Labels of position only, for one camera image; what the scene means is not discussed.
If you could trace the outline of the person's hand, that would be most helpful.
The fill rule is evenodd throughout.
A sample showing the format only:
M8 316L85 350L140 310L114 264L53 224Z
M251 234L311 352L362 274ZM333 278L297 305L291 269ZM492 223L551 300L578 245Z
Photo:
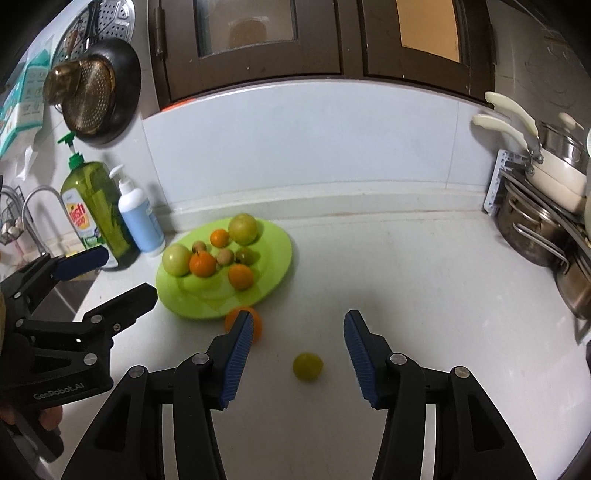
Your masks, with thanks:
M15 425L17 412L6 402L0 404L0 417L8 425ZM47 431L56 429L63 419L63 407L57 406L43 410L39 417L40 425Z

